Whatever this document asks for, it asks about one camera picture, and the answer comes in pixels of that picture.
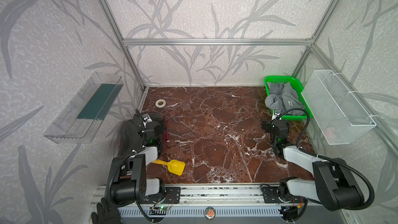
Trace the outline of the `dark grey striped shirt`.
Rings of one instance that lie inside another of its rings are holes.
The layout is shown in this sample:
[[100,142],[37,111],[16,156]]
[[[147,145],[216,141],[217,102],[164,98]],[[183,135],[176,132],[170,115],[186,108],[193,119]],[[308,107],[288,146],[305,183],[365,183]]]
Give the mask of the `dark grey striped shirt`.
[[152,122],[144,123],[145,131],[139,134],[132,119],[124,121],[118,136],[120,141],[118,156],[128,155],[134,150],[138,151],[143,147],[156,147],[158,157],[161,156],[165,142],[165,124],[163,116],[159,113],[141,113],[139,110],[136,110],[135,113],[140,113],[141,116],[143,114],[149,114]]

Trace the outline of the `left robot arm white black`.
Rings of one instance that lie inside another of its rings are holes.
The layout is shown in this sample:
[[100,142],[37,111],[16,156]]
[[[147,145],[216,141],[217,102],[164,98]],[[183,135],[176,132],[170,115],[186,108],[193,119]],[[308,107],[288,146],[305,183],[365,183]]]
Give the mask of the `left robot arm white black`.
[[166,197],[164,181],[148,178],[147,167],[160,158],[167,137],[159,113],[136,110],[132,119],[122,123],[120,148],[112,160],[104,195],[111,206],[151,203]]

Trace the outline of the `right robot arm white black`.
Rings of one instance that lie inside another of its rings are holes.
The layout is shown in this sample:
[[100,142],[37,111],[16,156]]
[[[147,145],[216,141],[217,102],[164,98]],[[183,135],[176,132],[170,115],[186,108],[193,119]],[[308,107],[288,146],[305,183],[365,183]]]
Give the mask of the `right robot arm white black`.
[[375,200],[375,191],[362,173],[343,159],[306,151],[299,146],[302,134],[299,134],[295,144],[288,141],[290,125],[282,119],[288,113],[278,114],[270,121],[263,120],[261,128],[270,134],[271,148],[276,156],[310,172],[313,179],[283,179],[277,188],[280,200],[289,202],[300,197],[320,204],[329,211],[358,211],[370,207]]

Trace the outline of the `maroon folded shirt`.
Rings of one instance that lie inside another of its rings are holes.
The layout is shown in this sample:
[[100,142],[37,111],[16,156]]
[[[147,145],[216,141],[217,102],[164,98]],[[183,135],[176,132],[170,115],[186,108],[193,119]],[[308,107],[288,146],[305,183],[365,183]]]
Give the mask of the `maroon folded shirt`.
[[165,132],[164,132],[164,140],[168,142],[170,139],[169,130],[167,128],[167,119],[164,117],[164,124],[165,124]]

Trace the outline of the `light grey shirt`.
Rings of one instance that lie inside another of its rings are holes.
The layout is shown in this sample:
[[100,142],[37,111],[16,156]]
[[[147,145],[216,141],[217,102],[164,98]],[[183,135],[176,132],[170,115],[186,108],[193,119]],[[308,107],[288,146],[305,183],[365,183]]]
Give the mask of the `light grey shirt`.
[[271,83],[267,82],[269,95],[265,99],[265,105],[271,110],[281,110],[282,113],[289,111],[287,115],[299,116],[303,115],[303,111],[293,110],[293,108],[305,109],[304,104],[299,100],[299,96],[291,86],[287,83]]

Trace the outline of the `white tape roll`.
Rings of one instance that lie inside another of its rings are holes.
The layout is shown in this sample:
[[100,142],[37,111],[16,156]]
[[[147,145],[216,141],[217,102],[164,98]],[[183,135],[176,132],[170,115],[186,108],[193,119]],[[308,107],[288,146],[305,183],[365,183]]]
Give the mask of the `white tape roll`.
[[155,106],[157,108],[164,108],[166,106],[166,100],[164,99],[159,99],[155,102]]

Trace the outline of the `yellow toy shovel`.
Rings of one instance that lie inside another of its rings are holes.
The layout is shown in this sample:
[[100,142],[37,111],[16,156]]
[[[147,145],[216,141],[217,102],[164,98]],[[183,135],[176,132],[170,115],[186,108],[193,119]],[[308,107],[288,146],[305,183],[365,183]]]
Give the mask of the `yellow toy shovel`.
[[169,162],[162,160],[155,160],[152,162],[153,164],[158,164],[162,166],[167,166],[167,169],[170,173],[181,176],[183,174],[185,163],[178,160],[171,160]]

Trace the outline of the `green plastic basket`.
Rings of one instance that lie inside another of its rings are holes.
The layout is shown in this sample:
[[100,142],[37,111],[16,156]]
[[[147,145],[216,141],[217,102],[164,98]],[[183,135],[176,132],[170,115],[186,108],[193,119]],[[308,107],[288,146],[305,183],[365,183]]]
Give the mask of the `green plastic basket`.
[[312,117],[307,103],[302,97],[302,83],[290,76],[267,76],[264,79],[267,108],[271,110],[272,118],[284,114],[282,120],[301,121]]

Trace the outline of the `small green circuit board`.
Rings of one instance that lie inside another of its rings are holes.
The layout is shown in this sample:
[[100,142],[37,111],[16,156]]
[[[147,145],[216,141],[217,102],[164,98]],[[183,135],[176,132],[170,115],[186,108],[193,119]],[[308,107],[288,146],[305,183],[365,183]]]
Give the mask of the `small green circuit board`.
[[153,206],[151,208],[152,211],[167,211],[169,209],[170,208],[168,206],[165,206],[165,205],[160,205],[160,206],[155,205],[155,206]]

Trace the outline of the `black glove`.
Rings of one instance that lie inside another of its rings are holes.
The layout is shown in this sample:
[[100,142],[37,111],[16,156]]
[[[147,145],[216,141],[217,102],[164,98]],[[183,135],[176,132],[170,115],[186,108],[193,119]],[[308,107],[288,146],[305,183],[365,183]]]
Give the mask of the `black glove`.
[[120,213],[115,206],[109,206],[105,198],[96,205],[96,212],[91,214],[93,224],[123,224]]

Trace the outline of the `round red sticker badge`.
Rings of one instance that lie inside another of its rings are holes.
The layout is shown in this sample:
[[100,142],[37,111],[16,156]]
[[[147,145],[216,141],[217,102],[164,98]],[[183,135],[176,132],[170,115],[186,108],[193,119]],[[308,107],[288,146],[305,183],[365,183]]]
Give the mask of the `round red sticker badge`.
[[213,220],[215,218],[216,211],[213,207],[207,207],[205,209],[204,215],[205,215],[206,219]]

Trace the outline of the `clear plastic wall tray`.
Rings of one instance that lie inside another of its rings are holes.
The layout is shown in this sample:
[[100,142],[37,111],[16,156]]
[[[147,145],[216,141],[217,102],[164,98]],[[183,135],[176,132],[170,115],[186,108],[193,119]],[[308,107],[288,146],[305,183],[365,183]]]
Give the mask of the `clear plastic wall tray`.
[[94,72],[44,137],[56,144],[91,143],[123,86],[119,75]]

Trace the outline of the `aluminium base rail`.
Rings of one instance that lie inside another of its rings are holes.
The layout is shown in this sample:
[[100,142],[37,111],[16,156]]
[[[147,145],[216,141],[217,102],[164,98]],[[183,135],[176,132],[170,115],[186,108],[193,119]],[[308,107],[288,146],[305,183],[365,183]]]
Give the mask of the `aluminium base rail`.
[[[142,211],[135,203],[121,207],[123,218],[204,217],[207,207],[213,207],[216,217],[276,217],[280,219],[287,208],[304,206],[304,200],[294,197],[282,201],[277,184],[177,184],[166,186],[166,198],[161,203],[142,203]],[[167,211],[152,211],[153,206],[165,205]]]

